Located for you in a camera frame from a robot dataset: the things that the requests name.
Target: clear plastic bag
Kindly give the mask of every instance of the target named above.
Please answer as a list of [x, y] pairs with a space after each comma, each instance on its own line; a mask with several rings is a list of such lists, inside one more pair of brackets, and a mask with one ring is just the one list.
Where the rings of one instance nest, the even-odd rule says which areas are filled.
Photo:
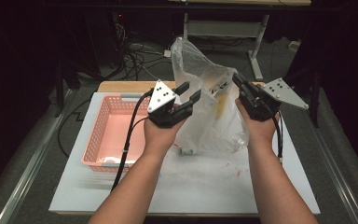
[[235, 105], [238, 88], [232, 82], [235, 68], [212, 63], [193, 44], [177, 38], [171, 47], [176, 86], [190, 82], [181, 101], [201, 89], [193, 115], [176, 135], [175, 144], [182, 155], [201, 150], [233, 153], [247, 147], [249, 133]]

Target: plastic basket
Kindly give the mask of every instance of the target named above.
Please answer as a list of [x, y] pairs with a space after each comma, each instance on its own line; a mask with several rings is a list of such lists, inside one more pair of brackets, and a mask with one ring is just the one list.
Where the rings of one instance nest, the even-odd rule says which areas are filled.
[[[104, 96], [81, 160], [83, 164], [88, 165], [93, 171], [117, 171], [133, 109], [140, 97], [138, 93], [109, 93]], [[135, 122], [147, 116], [148, 104], [149, 98], [144, 99]], [[144, 146], [145, 136], [141, 121], [132, 131], [125, 172], [141, 156]]]

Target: white tabletop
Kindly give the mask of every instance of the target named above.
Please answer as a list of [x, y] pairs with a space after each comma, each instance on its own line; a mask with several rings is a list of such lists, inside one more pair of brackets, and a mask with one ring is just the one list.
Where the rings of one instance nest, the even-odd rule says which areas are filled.
[[[49, 211], [92, 214], [110, 192], [115, 175], [93, 172], [81, 163], [104, 92], [94, 93]], [[313, 214], [320, 210], [295, 147], [283, 128], [283, 168]], [[248, 216], [257, 214], [247, 150], [234, 154], [201, 151], [179, 156], [167, 153], [149, 215]]]

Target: gray carpet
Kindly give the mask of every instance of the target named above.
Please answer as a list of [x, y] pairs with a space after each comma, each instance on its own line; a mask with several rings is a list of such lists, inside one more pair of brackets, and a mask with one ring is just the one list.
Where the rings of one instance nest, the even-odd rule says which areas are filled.
[[[209, 42], [195, 40], [200, 44], [208, 58], [214, 63], [224, 66], [235, 67], [240, 70], [249, 80], [253, 80], [251, 66], [248, 65], [246, 51], [252, 48], [253, 40], [244, 40], [237, 47], [224, 47], [212, 50]], [[260, 64], [265, 81], [268, 82], [277, 77], [284, 77], [295, 54], [287, 49], [289, 41], [282, 39], [275, 43], [263, 43], [258, 53], [257, 60]], [[164, 48], [154, 43], [147, 43], [148, 47], [162, 52]], [[147, 61], [157, 59], [158, 55], [143, 54]], [[147, 69], [154, 77], [164, 80], [173, 80], [172, 66], [169, 63], [160, 63]], [[139, 80], [155, 80], [155, 78], [143, 70], [139, 74]], [[68, 111], [73, 111], [78, 105], [88, 100], [92, 93], [98, 88], [99, 83], [87, 78], [81, 78], [81, 87], [74, 93], [75, 99], [69, 105]], [[319, 110], [318, 132], [324, 138], [331, 153], [337, 159], [337, 167], [344, 175], [358, 202], [358, 159], [353, 152], [351, 145], [331, 111], [327, 98], [321, 91], [321, 102]], [[50, 107], [46, 115], [39, 120], [28, 137], [21, 144], [16, 155], [10, 161], [6, 170], [0, 178], [0, 213], [2, 212], [8, 197], [16, 186], [23, 170], [37, 148], [40, 140], [46, 135], [46, 128], [54, 119], [55, 105]], [[82, 119], [87, 112], [88, 104], [81, 106]], [[353, 223], [347, 207], [342, 201], [341, 195], [337, 192], [337, 183], [332, 180], [331, 173], [326, 169], [326, 163], [322, 158], [321, 143], [315, 136], [315, 130], [310, 126], [307, 112], [292, 108], [288, 105], [282, 106], [282, 114], [288, 131], [292, 137], [297, 153], [304, 166], [312, 190], [317, 198], [321, 214], [317, 216], [320, 223]], [[82, 122], [76, 121], [76, 115], [71, 116], [62, 126], [61, 140], [63, 149], [70, 153], [76, 140], [77, 133]], [[59, 150], [57, 137], [55, 136], [49, 147], [48, 154], [44, 159], [37, 177], [27, 192], [24, 201], [13, 223], [87, 223], [88, 216], [61, 216], [50, 213], [48, 207], [54, 195], [54, 190], [59, 184], [62, 171], [66, 164], [66, 158]], [[145, 223], [258, 223], [258, 218], [168, 218], [168, 217], [147, 217]]]

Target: person's right hand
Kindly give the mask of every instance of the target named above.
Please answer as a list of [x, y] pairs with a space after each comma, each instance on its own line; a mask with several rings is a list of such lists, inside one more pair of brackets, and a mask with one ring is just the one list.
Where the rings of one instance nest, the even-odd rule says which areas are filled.
[[272, 137], [275, 133], [275, 124], [272, 119], [266, 121], [253, 120], [249, 117], [248, 112], [242, 105], [240, 99], [235, 100], [237, 108], [240, 110], [246, 125], [249, 129], [249, 145], [255, 146], [260, 144], [272, 144]]

